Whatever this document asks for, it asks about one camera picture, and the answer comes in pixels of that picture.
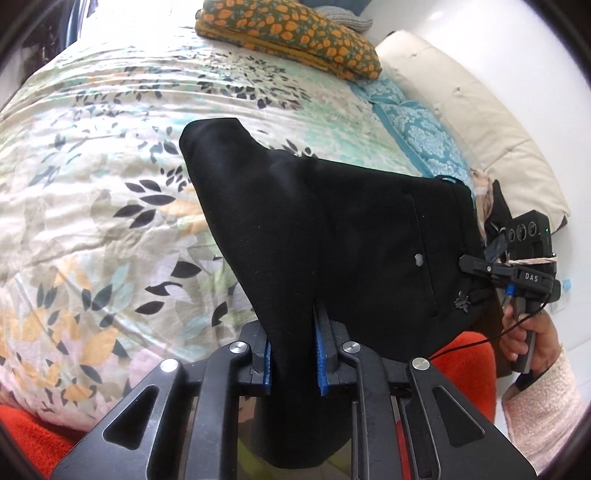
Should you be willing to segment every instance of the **camera lens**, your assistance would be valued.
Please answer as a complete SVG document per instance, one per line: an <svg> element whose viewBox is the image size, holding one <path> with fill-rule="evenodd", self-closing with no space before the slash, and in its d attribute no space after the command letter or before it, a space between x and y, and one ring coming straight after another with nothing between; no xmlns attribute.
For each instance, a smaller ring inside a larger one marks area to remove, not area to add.
<svg viewBox="0 0 591 480"><path fill-rule="evenodd" d="M517 227L517 240L525 240L525 234L527 230L525 229L525 225L522 223Z"/></svg>

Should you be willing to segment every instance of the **metal screw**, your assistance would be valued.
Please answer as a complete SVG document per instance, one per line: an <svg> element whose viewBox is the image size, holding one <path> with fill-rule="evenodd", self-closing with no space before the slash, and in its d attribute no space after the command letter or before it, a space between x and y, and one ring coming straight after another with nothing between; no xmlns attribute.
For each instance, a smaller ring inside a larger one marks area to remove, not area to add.
<svg viewBox="0 0 591 480"><path fill-rule="evenodd" d="M417 370L426 370L429 368L430 363L426 358L417 357L413 360L413 367Z"/></svg>
<svg viewBox="0 0 591 480"><path fill-rule="evenodd" d="M361 345L357 342L345 342L343 343L343 350L347 353L357 353L361 350Z"/></svg>
<svg viewBox="0 0 591 480"><path fill-rule="evenodd" d="M160 362L160 370L166 373L174 372L178 368L178 362L174 358L167 358Z"/></svg>
<svg viewBox="0 0 591 480"><path fill-rule="evenodd" d="M234 342L230 345L230 351L232 353L244 353L248 350L248 344L244 342Z"/></svg>

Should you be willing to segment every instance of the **small metal charm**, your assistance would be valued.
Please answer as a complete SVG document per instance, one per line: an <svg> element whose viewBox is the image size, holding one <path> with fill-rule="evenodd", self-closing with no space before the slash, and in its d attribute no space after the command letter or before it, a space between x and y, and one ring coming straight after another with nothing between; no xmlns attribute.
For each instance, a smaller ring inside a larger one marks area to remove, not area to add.
<svg viewBox="0 0 591 480"><path fill-rule="evenodd" d="M470 302L468 301L468 295L464 295L462 292L457 294L456 301L454 305L458 310L463 310L464 313L468 313L468 308L470 308Z"/></svg>

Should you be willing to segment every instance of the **orange fabric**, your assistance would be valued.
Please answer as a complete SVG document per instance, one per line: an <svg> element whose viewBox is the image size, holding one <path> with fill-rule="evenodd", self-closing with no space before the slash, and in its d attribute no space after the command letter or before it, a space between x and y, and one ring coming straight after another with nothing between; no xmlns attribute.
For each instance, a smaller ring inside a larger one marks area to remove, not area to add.
<svg viewBox="0 0 591 480"><path fill-rule="evenodd" d="M72 450L83 432L50 425L26 411L0 405L0 421L45 478Z"/></svg>
<svg viewBox="0 0 591 480"><path fill-rule="evenodd" d="M463 332L443 347L439 352L450 348L479 342L485 337L476 332ZM439 371L452 382L478 410L491 422L495 421L496 411L496 365L495 353L490 343L471 346L464 350L449 352L432 361ZM396 423L398 448L402 461L403 480L412 480L408 452L404 441L402 423Z"/></svg>
<svg viewBox="0 0 591 480"><path fill-rule="evenodd" d="M442 350L483 340L480 333L463 332ZM433 364L488 418L495 419L496 367L490 343L450 352ZM49 425L33 415L8 406L0 406L0 421L20 449L37 469L49 478L51 471L84 435L82 432ZM397 425L401 440L402 426ZM404 442L399 443L404 480L410 480Z"/></svg>

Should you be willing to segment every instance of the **black fabric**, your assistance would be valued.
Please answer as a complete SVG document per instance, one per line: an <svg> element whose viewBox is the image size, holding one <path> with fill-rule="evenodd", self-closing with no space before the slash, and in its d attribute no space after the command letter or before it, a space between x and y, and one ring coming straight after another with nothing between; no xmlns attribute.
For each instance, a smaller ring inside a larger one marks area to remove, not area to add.
<svg viewBox="0 0 591 480"><path fill-rule="evenodd" d="M486 300L467 312L454 304L490 288L458 268L462 254L482 257L461 182L268 150L237 119L188 124L180 148L271 342L271 395L257 402L254 445L273 465L318 465L350 436L350 405L321 398L316 385L314 299L352 339L399 361L430 356L486 310Z"/></svg>
<svg viewBox="0 0 591 480"><path fill-rule="evenodd" d="M501 190L501 184L498 180L492 183L492 210L491 214L484 222L484 228L486 232L486 243L490 244L496 237L499 236L499 232L502 228L505 228L507 223L511 221L511 211L509 206L503 197Z"/></svg>

